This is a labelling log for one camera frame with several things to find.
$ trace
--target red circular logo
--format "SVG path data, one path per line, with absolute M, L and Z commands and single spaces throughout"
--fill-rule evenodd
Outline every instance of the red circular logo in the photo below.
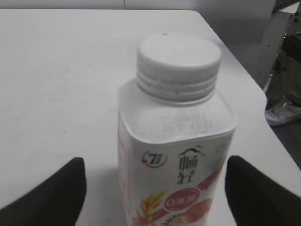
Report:
M 199 190 L 196 188 L 185 188 L 171 194 L 165 201 L 165 208 L 171 211 L 178 211 L 189 207 L 199 197 Z

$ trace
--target bottle cap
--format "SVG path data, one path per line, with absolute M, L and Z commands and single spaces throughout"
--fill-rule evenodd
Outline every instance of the bottle cap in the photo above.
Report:
M 213 92 L 220 61 L 220 48 L 209 40 L 186 34 L 156 34 L 139 46 L 137 83 L 160 99 L 201 99 Z

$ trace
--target bottle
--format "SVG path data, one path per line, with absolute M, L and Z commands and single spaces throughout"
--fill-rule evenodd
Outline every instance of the bottle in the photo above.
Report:
M 202 226 L 236 117 L 215 88 L 221 51 L 165 33 L 138 48 L 119 89 L 119 179 L 127 226 Z

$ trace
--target white sneaker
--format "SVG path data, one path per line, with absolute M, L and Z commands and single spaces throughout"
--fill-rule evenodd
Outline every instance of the white sneaker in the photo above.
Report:
M 301 119 L 301 107 L 283 98 L 278 104 L 265 111 L 265 118 L 270 126 L 282 126 Z

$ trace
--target white table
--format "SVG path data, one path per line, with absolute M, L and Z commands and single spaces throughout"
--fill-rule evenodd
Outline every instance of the white table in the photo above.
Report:
M 139 41 L 156 32 L 191 33 L 222 48 L 218 89 L 239 116 L 230 154 L 301 195 L 301 173 L 264 119 L 264 93 L 198 13 L 4 9 L 0 28 L 0 206 L 81 156 L 88 190 L 77 225 L 125 225 L 116 91 L 135 76 Z M 210 226 L 235 225 L 224 173 Z

